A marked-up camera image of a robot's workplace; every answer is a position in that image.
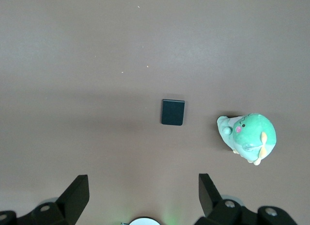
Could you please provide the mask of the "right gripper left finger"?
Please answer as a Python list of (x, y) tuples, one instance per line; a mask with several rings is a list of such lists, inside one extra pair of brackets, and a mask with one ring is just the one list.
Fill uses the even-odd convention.
[(79, 175), (55, 202), (40, 204), (17, 218), (18, 225), (74, 225), (90, 199), (87, 175)]

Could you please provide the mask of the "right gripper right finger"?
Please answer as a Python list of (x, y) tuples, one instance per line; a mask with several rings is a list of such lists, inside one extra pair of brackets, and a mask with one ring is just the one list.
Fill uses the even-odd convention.
[(196, 225), (257, 225), (257, 214), (233, 199), (224, 199), (209, 174), (199, 174), (199, 201), (204, 213)]

